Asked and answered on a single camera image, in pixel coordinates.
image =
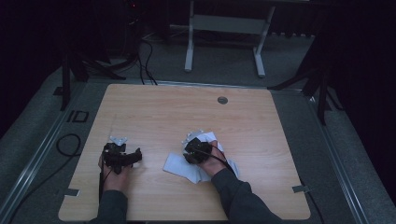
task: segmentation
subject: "wooden table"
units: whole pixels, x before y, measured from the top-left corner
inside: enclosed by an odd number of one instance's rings
[[[222,105],[218,98],[226,97]],[[98,208],[97,165],[109,136],[126,136],[127,150],[140,147],[134,166],[128,220],[224,220],[219,195],[210,182],[192,184],[163,171],[170,152],[180,156],[181,141],[199,129],[214,132],[227,158],[239,166],[275,214],[307,219],[310,211],[271,93],[268,90],[109,85],[70,183],[77,197],[65,196],[61,220],[89,220]]]

